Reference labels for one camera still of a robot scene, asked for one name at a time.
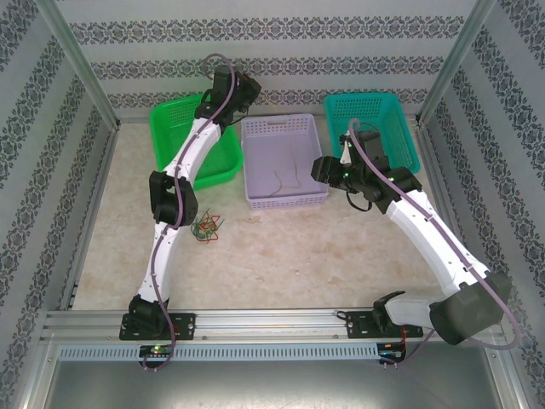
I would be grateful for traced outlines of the green plastic basket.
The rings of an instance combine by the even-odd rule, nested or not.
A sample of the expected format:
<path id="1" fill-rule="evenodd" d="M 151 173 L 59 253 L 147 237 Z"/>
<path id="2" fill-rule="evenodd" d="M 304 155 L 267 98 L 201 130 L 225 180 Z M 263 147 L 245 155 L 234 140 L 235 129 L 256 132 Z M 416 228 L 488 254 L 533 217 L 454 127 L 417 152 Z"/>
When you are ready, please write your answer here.
<path id="1" fill-rule="evenodd" d="M 188 137 L 201 98 L 200 94 L 186 96 L 152 109 L 149 125 L 159 171 L 171 162 Z M 243 161 L 237 132 L 230 126 L 203 161 L 193 189 L 203 190 L 231 181 L 241 170 Z"/>

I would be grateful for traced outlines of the lavender plastic basket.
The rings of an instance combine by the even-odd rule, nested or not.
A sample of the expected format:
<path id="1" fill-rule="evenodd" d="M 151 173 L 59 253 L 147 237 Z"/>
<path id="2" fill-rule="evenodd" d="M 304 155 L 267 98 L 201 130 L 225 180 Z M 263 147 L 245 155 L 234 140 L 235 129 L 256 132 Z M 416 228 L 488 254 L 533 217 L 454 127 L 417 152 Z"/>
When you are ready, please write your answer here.
<path id="1" fill-rule="evenodd" d="M 252 210 L 321 205 L 325 184 L 311 177 L 322 156 L 311 114 L 250 117 L 242 120 L 244 186 Z"/>

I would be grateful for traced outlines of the teal plastic basket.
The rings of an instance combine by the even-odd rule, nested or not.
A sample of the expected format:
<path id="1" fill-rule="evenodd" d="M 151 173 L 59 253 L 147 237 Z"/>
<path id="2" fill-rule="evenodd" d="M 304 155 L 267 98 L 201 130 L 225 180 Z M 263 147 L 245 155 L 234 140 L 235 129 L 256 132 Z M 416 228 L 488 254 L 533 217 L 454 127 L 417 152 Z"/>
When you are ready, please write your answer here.
<path id="1" fill-rule="evenodd" d="M 340 136 L 348 123 L 357 118 L 364 129 L 375 126 L 381 133 L 384 153 L 393 168 L 403 166 L 416 174 L 420 161 L 398 97 L 390 93 L 354 93 L 328 95 L 324 112 L 329 126 L 333 155 L 341 156 Z"/>

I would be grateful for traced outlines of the metal shelf panel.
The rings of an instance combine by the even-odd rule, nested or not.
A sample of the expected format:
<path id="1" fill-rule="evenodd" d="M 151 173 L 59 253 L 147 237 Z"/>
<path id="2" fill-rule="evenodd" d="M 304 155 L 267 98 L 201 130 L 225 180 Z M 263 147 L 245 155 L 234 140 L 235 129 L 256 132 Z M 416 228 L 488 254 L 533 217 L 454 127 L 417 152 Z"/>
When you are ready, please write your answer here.
<path id="1" fill-rule="evenodd" d="M 369 361 L 52 364 L 27 409 L 528 409 L 481 353 L 383 368 Z"/>

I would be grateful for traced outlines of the aluminium side rail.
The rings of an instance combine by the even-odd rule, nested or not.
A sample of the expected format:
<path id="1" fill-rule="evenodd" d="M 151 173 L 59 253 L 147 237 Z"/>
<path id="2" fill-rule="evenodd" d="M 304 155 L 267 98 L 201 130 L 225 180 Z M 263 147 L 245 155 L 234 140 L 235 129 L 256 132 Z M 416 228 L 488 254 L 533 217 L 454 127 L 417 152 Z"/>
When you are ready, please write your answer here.
<path id="1" fill-rule="evenodd" d="M 93 180 L 86 212 L 77 235 L 76 246 L 68 264 L 66 277 L 63 281 L 63 286 L 61 287 L 60 297 L 55 307 L 56 310 L 66 311 L 72 308 L 72 299 L 74 298 L 74 292 L 77 291 L 77 286 L 83 272 L 120 127 L 121 125 L 117 124 L 117 126 L 113 128 L 104 146 L 100 167 L 97 169 L 97 173 Z"/>
<path id="2" fill-rule="evenodd" d="M 421 155 L 422 166 L 427 173 L 428 182 L 432 191 L 435 209 L 453 234 L 465 244 L 462 230 L 459 228 L 455 217 L 455 211 L 450 202 L 450 196 L 445 184 L 443 174 L 439 168 L 439 162 L 434 153 L 432 143 L 425 128 L 420 125 L 414 127 L 416 145 Z"/>

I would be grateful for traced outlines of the aluminium frame post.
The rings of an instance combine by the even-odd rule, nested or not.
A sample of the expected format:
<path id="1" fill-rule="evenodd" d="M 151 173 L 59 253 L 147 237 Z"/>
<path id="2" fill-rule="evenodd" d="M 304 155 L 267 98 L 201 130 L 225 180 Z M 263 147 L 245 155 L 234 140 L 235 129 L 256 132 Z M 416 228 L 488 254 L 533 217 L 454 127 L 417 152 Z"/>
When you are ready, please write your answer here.
<path id="1" fill-rule="evenodd" d="M 111 102 L 102 89 L 90 63 L 84 55 L 75 35 L 66 19 L 60 12 L 55 0 L 33 0 L 37 5 L 50 30 L 63 48 L 75 73 L 80 77 L 86 90 L 98 108 L 102 118 L 111 129 L 117 130 L 120 120 L 116 115 Z"/>
<path id="2" fill-rule="evenodd" d="M 444 65 L 439 70 L 439 75 L 429 90 L 421 110 L 416 115 L 418 125 L 425 124 L 440 103 L 451 79 L 462 64 L 480 27 L 485 23 L 495 3 L 496 0 L 476 0 L 471 13 L 460 30 L 459 36 L 445 59 Z"/>

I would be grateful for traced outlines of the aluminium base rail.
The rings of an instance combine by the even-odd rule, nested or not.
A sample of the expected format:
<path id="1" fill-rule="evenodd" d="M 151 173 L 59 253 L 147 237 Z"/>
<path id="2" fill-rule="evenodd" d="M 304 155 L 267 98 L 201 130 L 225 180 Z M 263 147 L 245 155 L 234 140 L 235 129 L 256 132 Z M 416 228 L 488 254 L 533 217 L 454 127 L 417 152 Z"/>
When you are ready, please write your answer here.
<path id="1" fill-rule="evenodd" d="M 381 334 L 368 308 L 175 310 L 179 343 L 397 343 L 420 341 L 427 327 L 396 325 Z M 124 323 L 124 311 L 53 311 L 39 332 L 41 344 L 152 344 L 167 330 Z"/>

